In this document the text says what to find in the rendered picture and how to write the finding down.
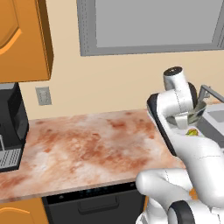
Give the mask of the grey wall socket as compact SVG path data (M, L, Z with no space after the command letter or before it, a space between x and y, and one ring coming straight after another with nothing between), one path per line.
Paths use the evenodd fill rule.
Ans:
M36 94L38 97L38 104L40 106L51 105L52 99L49 87L36 87Z

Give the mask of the black dishwasher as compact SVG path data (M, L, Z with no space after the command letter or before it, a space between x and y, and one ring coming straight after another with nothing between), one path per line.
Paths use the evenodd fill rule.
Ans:
M49 224L135 224L144 201L134 182L42 198Z

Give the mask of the grey metal bowl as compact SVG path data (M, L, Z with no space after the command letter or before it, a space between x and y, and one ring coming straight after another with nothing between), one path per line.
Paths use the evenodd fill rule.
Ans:
M196 123L202 117L203 113L206 110L206 107L207 104L204 101L199 102L195 107L195 109L188 114L187 117L188 123L189 124Z

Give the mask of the orange base cupboard door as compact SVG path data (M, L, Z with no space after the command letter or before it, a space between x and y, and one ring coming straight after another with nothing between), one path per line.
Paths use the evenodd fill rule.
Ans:
M191 196L191 198L193 200L197 200L198 199L198 195L197 195L197 193L196 193L194 188L189 192L189 195Z
M0 204L0 224L49 224L41 198Z

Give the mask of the grey tap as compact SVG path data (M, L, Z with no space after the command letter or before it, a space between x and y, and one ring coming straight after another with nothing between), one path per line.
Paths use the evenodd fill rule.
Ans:
M207 105L224 103L224 96L212 90L207 85L202 85L199 90L198 102L205 102Z

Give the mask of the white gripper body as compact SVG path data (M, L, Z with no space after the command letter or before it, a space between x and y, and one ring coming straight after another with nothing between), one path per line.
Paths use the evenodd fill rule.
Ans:
M188 127L187 115L176 115L175 121L179 129L186 129Z

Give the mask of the grey sink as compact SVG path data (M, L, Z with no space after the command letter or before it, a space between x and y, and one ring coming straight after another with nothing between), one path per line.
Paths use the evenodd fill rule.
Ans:
M204 137L214 140L224 149L224 103L207 105L197 128Z

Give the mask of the black coffee machine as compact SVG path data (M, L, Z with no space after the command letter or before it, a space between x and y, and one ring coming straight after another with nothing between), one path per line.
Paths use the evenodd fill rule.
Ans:
M0 172L17 170L29 130L17 82L0 84Z

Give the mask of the orange wall cupboard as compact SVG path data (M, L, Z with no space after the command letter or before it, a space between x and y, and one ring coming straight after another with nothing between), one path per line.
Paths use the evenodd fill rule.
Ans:
M0 0L0 83L48 81L52 69L46 0Z

